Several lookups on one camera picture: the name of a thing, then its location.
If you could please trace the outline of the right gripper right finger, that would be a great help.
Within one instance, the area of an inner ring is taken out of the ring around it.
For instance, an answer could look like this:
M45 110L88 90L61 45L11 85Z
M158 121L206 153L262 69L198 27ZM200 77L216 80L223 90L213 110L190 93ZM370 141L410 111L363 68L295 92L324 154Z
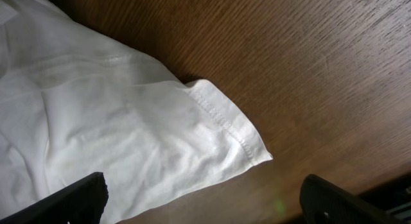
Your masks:
M317 175L308 175L299 202L308 224L401 224L401 220Z

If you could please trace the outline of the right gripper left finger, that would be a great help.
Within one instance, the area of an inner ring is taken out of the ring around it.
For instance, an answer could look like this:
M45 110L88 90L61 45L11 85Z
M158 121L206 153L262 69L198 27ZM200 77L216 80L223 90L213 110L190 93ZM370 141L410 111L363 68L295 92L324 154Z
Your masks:
M99 224L109 192L102 172L94 172L1 220L1 224Z

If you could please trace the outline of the white printed t-shirt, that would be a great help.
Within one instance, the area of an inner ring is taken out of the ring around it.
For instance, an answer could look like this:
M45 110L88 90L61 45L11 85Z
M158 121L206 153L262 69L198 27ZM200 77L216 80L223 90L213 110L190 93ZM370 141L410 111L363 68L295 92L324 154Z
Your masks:
M211 82L181 83L47 0L1 0L2 218L98 171L117 223L271 159Z

